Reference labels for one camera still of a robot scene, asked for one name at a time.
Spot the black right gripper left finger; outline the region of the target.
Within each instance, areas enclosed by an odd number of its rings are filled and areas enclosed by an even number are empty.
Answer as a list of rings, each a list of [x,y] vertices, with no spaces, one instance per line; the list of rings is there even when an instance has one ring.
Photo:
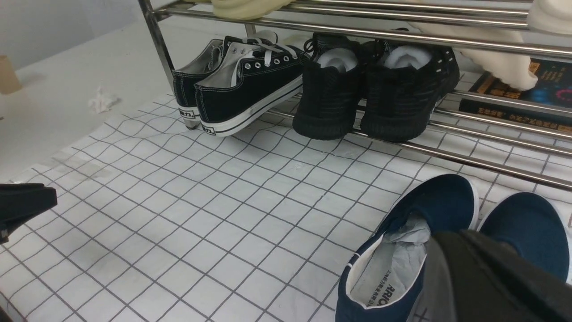
[[[17,228],[57,206],[57,191],[42,183],[0,185],[0,242],[7,243]]]

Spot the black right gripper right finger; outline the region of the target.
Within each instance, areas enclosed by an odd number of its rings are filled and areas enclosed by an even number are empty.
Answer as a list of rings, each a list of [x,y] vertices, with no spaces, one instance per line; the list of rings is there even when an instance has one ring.
[[[474,231],[431,237],[423,295],[433,322],[569,322],[571,286]]]

